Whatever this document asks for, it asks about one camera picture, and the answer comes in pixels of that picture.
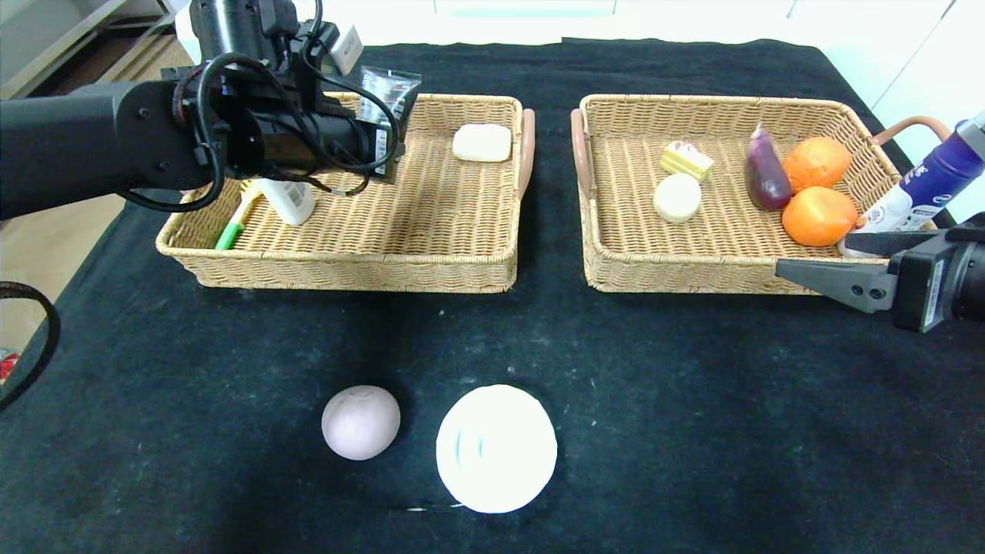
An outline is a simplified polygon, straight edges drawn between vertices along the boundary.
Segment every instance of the wooden floor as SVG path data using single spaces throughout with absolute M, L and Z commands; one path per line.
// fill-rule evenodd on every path
M 111 80 L 158 79 L 163 67 L 191 65 L 173 35 L 152 37 L 134 47 L 141 49 L 141 55 L 125 67 L 112 68 L 108 75 Z M 107 56 L 118 59 L 127 51 L 118 43 L 101 48 L 56 91 L 68 92 L 100 75 L 108 80 L 104 72 L 112 63 L 107 63 Z M 54 301 L 122 208 L 123 199 L 112 195 L 5 222 L 0 228 L 0 280 L 26 283 Z M 152 243 L 147 244 L 147 248 L 153 247 Z M 33 302 L 0 302 L 0 348 L 23 350 L 42 320 L 43 311 Z

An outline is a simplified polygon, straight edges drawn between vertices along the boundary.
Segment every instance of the white bar of soap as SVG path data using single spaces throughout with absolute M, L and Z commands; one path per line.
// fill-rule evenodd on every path
M 674 173 L 660 181 L 653 191 L 653 207 L 671 223 L 683 223 L 701 205 L 701 187 L 687 173 Z
M 512 133 L 502 125 L 468 123 L 455 131 L 451 151 L 455 158 L 468 162 L 502 162 L 509 159 Z

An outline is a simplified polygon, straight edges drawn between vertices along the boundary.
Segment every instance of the pink egg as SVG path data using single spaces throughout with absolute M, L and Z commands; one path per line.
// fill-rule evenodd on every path
M 392 394 L 378 386 L 346 388 L 332 396 L 321 414 L 325 442 L 348 459 L 370 459 L 386 450 L 399 428 L 400 406 Z

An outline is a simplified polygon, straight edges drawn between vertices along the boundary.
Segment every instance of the green brush handle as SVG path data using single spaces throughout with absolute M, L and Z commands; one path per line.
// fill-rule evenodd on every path
M 242 233 L 243 226 L 240 223 L 229 222 L 226 224 L 226 228 L 223 229 L 223 234 L 216 241 L 216 250 L 229 250 L 232 245 L 236 242 L 236 237 Z

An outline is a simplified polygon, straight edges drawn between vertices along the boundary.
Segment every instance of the table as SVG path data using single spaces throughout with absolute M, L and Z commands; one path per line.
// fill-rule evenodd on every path
M 568 127 L 582 97 L 834 99 L 881 130 L 819 51 L 567 40 L 374 47 L 363 62 L 537 111 L 516 287 L 204 289 L 154 250 L 164 215 L 128 206 L 57 304 L 52 364 L 0 416 L 3 550 L 985 550 L 980 327 L 921 336 L 824 298 L 585 284 Z M 447 508 L 438 425 L 494 382 L 551 415 L 554 478 L 519 512 Z M 353 462 L 319 419 L 361 383 L 392 391 L 404 419 L 389 450 Z

